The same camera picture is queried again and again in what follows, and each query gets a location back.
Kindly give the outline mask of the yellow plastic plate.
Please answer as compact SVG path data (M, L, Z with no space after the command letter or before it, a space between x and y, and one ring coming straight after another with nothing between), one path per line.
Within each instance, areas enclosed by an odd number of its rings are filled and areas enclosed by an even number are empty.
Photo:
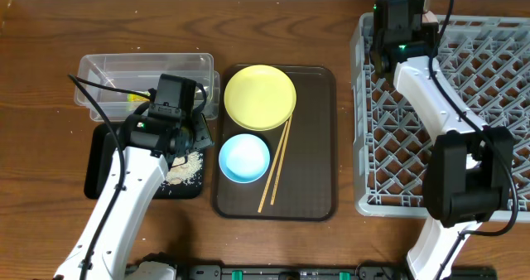
M224 106L242 128L267 131L291 117L296 107L296 88L282 70L270 65L250 65L229 79Z

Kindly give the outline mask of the green snack wrapper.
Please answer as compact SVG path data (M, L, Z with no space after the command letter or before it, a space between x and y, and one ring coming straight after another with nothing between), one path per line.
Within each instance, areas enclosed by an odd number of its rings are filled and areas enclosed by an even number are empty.
M142 92L138 94L128 94L128 102L147 102L150 100L150 94L148 92Z

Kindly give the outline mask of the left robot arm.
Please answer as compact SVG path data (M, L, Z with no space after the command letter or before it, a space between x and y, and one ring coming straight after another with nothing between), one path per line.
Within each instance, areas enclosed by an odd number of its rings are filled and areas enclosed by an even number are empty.
M146 102L108 133L114 145L107 180L78 242L58 267L56 279L176 279L178 267L156 254L127 268L137 232L175 159L213 146L194 105L202 84L161 75Z

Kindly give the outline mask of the light blue bowl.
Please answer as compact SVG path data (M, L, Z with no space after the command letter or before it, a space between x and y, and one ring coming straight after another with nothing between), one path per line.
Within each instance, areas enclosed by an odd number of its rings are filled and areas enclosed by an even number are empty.
M269 148L261 138L249 133L238 134L220 148L219 168L232 182L248 184L265 174L270 157Z

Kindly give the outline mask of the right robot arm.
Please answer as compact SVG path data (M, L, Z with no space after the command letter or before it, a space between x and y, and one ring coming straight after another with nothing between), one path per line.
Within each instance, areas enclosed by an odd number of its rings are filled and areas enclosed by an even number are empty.
M370 59L407 102L433 142L422 184L428 217L407 253L414 279L443 279L471 236L496 237L514 226L518 207L497 231L480 226L518 201L511 174L513 136L468 109L436 59L446 24L429 18L429 0L375 0Z

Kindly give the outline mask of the pile of cooked rice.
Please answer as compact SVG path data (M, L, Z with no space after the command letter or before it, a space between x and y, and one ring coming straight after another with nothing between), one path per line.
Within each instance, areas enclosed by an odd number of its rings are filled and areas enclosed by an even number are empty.
M203 182L204 154L192 152L184 157L176 158L171 164L164 186L198 186Z

